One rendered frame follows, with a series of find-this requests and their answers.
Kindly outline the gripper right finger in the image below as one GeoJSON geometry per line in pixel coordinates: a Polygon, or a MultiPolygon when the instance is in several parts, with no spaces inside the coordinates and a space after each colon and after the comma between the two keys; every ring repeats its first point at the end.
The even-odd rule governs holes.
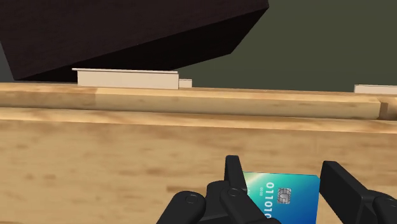
{"type": "Polygon", "coordinates": [[[343,224],[397,224],[397,200],[367,189],[338,162],[323,162],[319,193],[343,224]]]}

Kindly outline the light wooden desk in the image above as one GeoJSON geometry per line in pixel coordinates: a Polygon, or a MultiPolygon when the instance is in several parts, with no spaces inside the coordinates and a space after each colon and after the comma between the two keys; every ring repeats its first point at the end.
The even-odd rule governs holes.
{"type": "Polygon", "coordinates": [[[397,87],[349,92],[0,83],[0,224],[155,224],[225,157],[397,196],[397,87]]]}

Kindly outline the dark brown robot stand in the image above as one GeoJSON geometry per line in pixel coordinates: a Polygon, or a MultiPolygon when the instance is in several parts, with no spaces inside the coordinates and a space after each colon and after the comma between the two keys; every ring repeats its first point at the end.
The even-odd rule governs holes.
{"type": "Polygon", "coordinates": [[[268,0],[0,0],[0,82],[171,71],[232,53],[268,0]]]}

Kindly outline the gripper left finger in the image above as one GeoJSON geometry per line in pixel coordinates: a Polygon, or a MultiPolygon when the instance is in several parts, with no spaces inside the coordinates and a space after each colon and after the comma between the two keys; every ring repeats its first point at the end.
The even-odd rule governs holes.
{"type": "Polygon", "coordinates": [[[225,158],[223,181],[207,185],[206,196],[181,191],[173,196],[156,224],[281,224],[267,218],[247,194],[237,155],[225,158]]]}

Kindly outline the blue-green chip card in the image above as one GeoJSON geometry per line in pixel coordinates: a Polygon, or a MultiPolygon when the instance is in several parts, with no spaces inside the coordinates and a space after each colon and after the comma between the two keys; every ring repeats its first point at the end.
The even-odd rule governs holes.
{"type": "Polygon", "coordinates": [[[282,224],[316,224],[316,175],[244,172],[247,194],[268,218],[282,224]]]}

